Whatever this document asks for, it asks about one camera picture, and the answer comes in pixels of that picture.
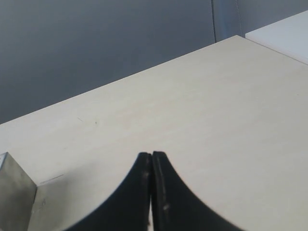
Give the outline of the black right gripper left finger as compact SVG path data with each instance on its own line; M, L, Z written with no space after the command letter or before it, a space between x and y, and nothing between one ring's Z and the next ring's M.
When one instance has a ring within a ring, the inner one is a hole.
M146 231L149 222L152 155L139 153L117 189L68 231Z

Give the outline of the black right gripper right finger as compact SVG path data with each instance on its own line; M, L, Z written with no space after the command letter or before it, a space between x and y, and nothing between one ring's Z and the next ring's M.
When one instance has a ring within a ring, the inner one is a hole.
M152 215L155 231L240 231L183 182L164 152L152 155Z

